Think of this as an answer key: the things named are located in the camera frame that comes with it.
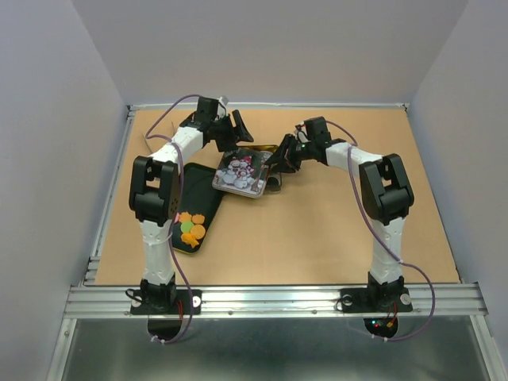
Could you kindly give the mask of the black sandwich cookie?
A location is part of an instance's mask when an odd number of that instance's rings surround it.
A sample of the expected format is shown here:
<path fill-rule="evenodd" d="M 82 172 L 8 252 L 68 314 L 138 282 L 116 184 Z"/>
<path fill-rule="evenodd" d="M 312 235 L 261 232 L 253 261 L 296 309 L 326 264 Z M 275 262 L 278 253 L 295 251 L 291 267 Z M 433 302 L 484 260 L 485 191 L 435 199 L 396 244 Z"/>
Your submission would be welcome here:
<path fill-rule="evenodd" d="M 271 189 L 272 191 L 279 189 L 280 184 L 279 180 L 275 177 L 270 177 L 267 179 L 267 188 Z"/>

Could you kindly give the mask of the gold square tin box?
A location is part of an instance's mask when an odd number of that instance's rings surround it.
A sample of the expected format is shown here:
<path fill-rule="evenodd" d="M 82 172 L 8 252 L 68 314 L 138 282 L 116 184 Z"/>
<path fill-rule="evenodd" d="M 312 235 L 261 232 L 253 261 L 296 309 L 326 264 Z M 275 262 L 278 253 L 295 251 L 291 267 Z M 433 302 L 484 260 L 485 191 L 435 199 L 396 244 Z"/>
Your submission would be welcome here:
<path fill-rule="evenodd" d="M 278 146 L 276 144 L 254 144 L 254 145 L 246 145 L 241 146 L 241 148 L 245 148 L 249 151 L 253 151 L 256 153 L 261 152 L 264 159 L 268 159 L 269 156 L 275 153 Z M 263 188 L 265 194 L 269 193 L 279 193 L 282 188 L 282 176 L 279 173 L 275 173 L 272 169 L 264 166 L 266 169 L 266 175 L 263 177 L 264 185 Z"/>

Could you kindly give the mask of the gold tin lid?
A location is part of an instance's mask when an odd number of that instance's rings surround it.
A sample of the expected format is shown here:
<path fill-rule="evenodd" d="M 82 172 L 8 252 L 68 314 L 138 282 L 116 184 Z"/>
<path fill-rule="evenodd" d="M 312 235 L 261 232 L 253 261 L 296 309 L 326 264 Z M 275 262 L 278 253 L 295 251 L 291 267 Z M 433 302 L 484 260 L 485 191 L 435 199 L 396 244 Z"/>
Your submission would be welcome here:
<path fill-rule="evenodd" d="M 259 198 L 267 185 L 268 151 L 238 148 L 225 152 L 215 171 L 212 187 L 248 198 Z"/>

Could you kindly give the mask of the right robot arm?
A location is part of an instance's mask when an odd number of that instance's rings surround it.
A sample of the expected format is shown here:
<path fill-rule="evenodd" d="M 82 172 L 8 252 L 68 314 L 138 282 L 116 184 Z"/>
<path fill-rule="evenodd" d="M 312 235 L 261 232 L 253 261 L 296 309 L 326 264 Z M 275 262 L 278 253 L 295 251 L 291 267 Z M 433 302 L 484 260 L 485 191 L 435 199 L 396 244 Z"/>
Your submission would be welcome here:
<path fill-rule="evenodd" d="M 341 291 L 337 309 L 345 313 L 409 311 L 401 297 L 407 292 L 402 274 L 402 231 L 414 193 L 402 158 L 381 156 L 358 147 L 355 138 L 332 138 L 324 117 L 307 119 L 284 136 L 267 165 L 275 173 L 295 173 L 304 160 L 315 160 L 348 172 L 360 214 L 373 236 L 368 282 Z"/>

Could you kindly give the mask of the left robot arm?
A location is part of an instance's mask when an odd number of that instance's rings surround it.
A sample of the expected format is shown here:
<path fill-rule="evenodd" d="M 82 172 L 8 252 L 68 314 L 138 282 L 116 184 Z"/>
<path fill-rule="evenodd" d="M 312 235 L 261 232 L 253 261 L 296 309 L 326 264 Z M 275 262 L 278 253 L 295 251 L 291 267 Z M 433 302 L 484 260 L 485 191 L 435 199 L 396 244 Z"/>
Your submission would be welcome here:
<path fill-rule="evenodd" d="M 183 195 L 184 165 L 197 152 L 214 142 L 220 152 L 251 142 L 238 110 L 229 112 L 226 97 L 196 96 L 194 112 L 178 126 L 165 145 L 149 156 L 133 161 L 129 208 L 142 232 L 145 269 L 136 290 L 128 290 L 132 314 L 172 314 L 194 310 L 193 295 L 177 295 L 175 276 L 182 270 L 172 245 L 175 217 Z"/>

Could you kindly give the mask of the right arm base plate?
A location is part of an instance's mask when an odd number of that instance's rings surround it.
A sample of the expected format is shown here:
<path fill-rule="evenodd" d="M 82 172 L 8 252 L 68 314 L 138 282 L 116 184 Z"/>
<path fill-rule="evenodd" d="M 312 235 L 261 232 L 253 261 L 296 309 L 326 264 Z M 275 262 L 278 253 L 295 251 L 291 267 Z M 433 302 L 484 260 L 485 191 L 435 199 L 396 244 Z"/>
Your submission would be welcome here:
<path fill-rule="evenodd" d="M 405 304 L 401 299 L 404 294 L 407 289 L 383 294 L 366 287 L 345 288 L 340 291 L 340 304 L 347 314 L 388 313 L 394 312 L 395 307 L 399 313 L 412 312 L 412 303 Z"/>

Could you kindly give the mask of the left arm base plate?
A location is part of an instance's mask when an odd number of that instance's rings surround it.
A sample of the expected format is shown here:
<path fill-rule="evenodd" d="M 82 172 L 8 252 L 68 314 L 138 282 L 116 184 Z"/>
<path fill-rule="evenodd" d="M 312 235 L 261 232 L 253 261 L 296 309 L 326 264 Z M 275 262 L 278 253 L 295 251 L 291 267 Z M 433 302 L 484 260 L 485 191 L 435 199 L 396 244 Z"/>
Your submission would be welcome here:
<path fill-rule="evenodd" d="M 148 315 L 199 315 L 202 305 L 202 290 L 192 288 L 192 298 L 188 289 L 176 289 L 175 300 L 163 299 L 149 301 L 142 296 L 141 290 L 128 288 L 125 295 L 130 299 L 130 313 L 135 316 Z"/>

